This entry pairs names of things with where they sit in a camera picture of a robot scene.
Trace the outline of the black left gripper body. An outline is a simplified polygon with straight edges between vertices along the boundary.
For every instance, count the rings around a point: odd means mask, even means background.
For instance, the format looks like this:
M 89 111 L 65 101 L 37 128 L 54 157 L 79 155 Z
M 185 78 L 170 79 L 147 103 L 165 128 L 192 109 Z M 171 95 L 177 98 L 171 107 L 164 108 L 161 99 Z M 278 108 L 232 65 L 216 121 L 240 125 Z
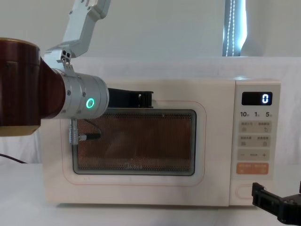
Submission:
M 124 89 L 108 88 L 109 103 L 108 108 L 139 108 L 138 94 L 140 92 L 151 91 L 132 91 Z

